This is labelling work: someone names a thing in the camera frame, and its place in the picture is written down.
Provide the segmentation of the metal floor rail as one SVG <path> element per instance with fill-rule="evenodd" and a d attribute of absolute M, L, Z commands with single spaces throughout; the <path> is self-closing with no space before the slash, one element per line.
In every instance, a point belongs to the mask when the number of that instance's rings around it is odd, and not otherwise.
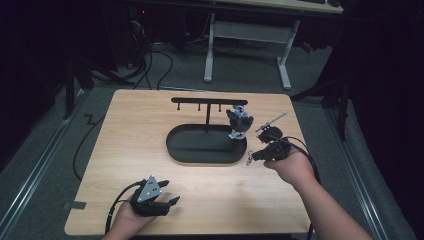
<path fill-rule="evenodd" d="M 89 90 L 78 90 L 75 106 L 66 112 L 65 91 L 57 95 L 55 105 L 36 122 L 6 169 L 0 173 L 0 239 L 6 238 L 30 201 L 53 160 L 75 112 Z"/>
<path fill-rule="evenodd" d="M 374 239 L 388 240 L 386 229 L 381 222 L 374 201 L 371 199 L 348 144 L 338 132 L 336 114 L 333 110 L 328 109 L 324 109 L 323 112 L 341 149 L 348 176 Z"/>

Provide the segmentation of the person's left hand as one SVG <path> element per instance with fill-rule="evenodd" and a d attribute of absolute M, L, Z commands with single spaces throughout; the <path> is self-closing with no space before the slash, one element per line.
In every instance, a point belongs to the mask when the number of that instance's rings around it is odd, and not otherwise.
<path fill-rule="evenodd" d="M 143 217 L 136 214 L 128 202 L 120 205 L 110 230 L 101 240 L 130 240 L 155 220 L 155 216 Z"/>

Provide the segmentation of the white metal frame desk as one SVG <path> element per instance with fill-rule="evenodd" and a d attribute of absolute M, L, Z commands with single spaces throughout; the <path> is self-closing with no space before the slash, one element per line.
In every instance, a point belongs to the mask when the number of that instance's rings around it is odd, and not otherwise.
<path fill-rule="evenodd" d="M 333 0 L 211 0 L 213 7 L 229 4 L 234 7 L 253 7 L 255 10 L 284 10 L 294 14 L 323 14 L 339 16 L 343 8 Z M 208 51 L 205 61 L 204 81 L 209 83 L 213 78 L 214 40 L 216 38 L 247 40 L 264 43 L 283 44 L 282 54 L 276 58 L 280 79 L 284 90 L 291 89 L 286 61 L 292 48 L 300 25 L 300 18 L 295 17 L 290 26 L 276 24 L 244 23 L 239 20 L 217 20 L 210 14 Z"/>

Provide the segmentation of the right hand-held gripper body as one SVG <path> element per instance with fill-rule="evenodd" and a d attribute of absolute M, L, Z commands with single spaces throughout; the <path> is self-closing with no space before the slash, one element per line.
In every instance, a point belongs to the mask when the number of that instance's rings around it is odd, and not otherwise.
<path fill-rule="evenodd" d="M 260 132 L 257 138 L 266 144 L 266 147 L 262 149 L 264 151 L 266 161 L 270 160 L 283 160 L 288 156 L 290 151 L 290 145 L 284 142 L 283 132 L 280 128 L 273 126 L 273 123 L 282 117 L 286 116 L 287 112 L 284 111 L 281 115 L 276 118 L 265 122 L 262 126 L 256 129 L 256 132 Z"/>

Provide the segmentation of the black hook rack with tray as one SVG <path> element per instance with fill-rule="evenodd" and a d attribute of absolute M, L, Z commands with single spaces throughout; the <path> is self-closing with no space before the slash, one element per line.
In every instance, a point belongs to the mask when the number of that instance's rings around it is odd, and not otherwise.
<path fill-rule="evenodd" d="M 171 101 L 180 105 L 196 104 L 198 110 L 206 107 L 205 122 L 200 124 L 181 124 L 174 127 L 167 135 L 166 147 L 169 155 L 184 164 L 233 164 L 239 161 L 246 152 L 246 139 L 231 139 L 231 126 L 228 124 L 211 124 L 211 109 L 218 106 L 245 106 L 247 100 L 172 97 Z"/>

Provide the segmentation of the dark computer tower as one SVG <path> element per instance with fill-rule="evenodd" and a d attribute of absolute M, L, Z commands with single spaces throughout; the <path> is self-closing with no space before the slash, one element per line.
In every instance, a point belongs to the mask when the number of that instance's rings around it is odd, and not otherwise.
<path fill-rule="evenodd" d="M 151 36 L 151 24 L 149 22 L 147 10 L 130 6 L 128 8 L 128 18 L 131 36 L 137 46 Z"/>

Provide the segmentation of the person's right hand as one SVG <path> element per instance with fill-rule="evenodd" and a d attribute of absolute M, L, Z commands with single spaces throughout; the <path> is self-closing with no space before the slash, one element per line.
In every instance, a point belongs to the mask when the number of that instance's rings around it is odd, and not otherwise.
<path fill-rule="evenodd" d="M 307 157 L 299 150 L 292 149 L 284 160 L 263 163 L 266 168 L 277 172 L 279 177 L 294 188 L 302 187 L 316 181 L 312 165 Z"/>

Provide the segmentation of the grey tape strip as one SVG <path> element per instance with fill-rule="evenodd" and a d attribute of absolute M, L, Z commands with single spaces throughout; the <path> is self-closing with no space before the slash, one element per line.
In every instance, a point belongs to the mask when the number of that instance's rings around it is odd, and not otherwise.
<path fill-rule="evenodd" d="M 63 204 L 63 209 L 69 210 L 69 209 L 80 209 L 84 210 L 86 207 L 86 202 L 79 202 L 79 201 L 69 201 L 65 202 Z"/>

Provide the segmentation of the black metal stand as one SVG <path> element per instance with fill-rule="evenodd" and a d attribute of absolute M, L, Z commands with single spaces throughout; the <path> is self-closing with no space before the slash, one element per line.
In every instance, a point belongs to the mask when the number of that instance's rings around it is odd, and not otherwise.
<path fill-rule="evenodd" d="M 91 91 L 94 87 L 94 81 L 92 77 L 92 71 L 99 72 L 108 79 L 112 80 L 115 83 L 120 85 L 131 85 L 131 82 L 125 80 L 123 77 L 112 73 L 104 67 L 101 67 L 97 64 L 90 62 L 89 60 L 78 57 L 71 56 L 68 59 L 66 65 L 66 79 L 65 79 L 65 89 L 66 89 L 66 99 L 65 99 L 65 119 L 69 119 L 76 109 L 75 102 L 75 82 L 78 82 L 80 87 L 83 90 Z"/>
<path fill-rule="evenodd" d="M 323 108 L 337 107 L 336 129 L 340 138 L 345 140 L 350 85 L 351 77 L 349 76 L 349 70 L 325 66 L 313 87 L 291 96 L 290 99 L 292 101 L 299 101 L 306 97 L 321 96 L 321 106 Z"/>

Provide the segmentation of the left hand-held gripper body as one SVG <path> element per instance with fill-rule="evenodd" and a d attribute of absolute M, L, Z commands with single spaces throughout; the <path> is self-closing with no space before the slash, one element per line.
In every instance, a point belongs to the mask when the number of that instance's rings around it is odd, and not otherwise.
<path fill-rule="evenodd" d="M 156 178 L 151 175 L 143 180 L 140 187 L 134 192 L 130 199 L 130 205 L 134 212 L 140 216 L 166 216 L 170 206 L 168 202 L 157 202 L 156 199 L 162 194 Z"/>

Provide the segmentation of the black and white plush toy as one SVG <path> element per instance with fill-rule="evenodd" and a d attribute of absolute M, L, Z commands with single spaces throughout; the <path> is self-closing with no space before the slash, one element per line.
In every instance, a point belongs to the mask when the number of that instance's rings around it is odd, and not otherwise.
<path fill-rule="evenodd" d="M 231 139 L 244 139 L 246 132 L 251 128 L 254 118 L 248 114 L 243 105 L 235 105 L 232 110 L 226 110 L 231 126 Z"/>

